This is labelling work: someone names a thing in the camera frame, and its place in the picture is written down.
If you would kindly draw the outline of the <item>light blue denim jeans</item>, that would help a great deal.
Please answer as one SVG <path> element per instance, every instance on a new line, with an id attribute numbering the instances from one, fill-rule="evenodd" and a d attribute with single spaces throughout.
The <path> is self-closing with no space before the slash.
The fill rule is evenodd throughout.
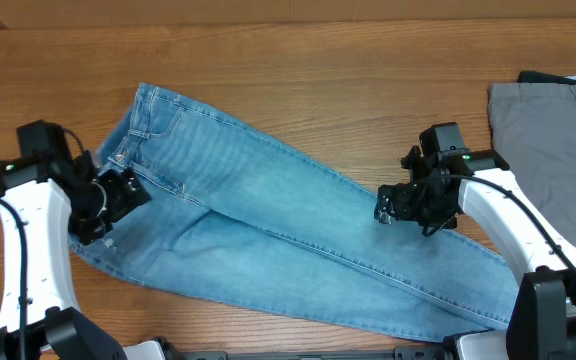
<path id="1" fill-rule="evenodd" d="M 141 84 L 99 154 L 150 199 L 71 247 L 121 280 L 428 342 L 509 323 L 518 285 L 500 256 L 378 223 L 372 192 L 207 104 Z"/>

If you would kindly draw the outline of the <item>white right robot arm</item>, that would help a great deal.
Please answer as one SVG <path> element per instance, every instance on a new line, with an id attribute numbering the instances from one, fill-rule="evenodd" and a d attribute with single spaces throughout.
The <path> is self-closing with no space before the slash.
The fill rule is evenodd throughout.
<path id="1" fill-rule="evenodd" d="M 502 157 L 468 148 L 426 154 L 414 146 L 401 163 L 410 180 L 379 187 L 376 219 L 412 221 L 431 236 L 465 214 L 519 283 L 506 330 L 449 336 L 438 358 L 576 360 L 576 247 L 527 199 Z"/>

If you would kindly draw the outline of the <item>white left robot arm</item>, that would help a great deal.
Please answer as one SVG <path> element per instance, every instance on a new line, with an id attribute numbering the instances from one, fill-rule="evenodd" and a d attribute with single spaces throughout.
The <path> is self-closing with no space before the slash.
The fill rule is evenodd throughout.
<path id="1" fill-rule="evenodd" d="M 165 360 L 159 340 L 123 347 L 80 310 L 68 240 L 88 245 L 149 197 L 131 170 L 99 174 L 90 155 L 0 161 L 4 290 L 0 359 Z"/>

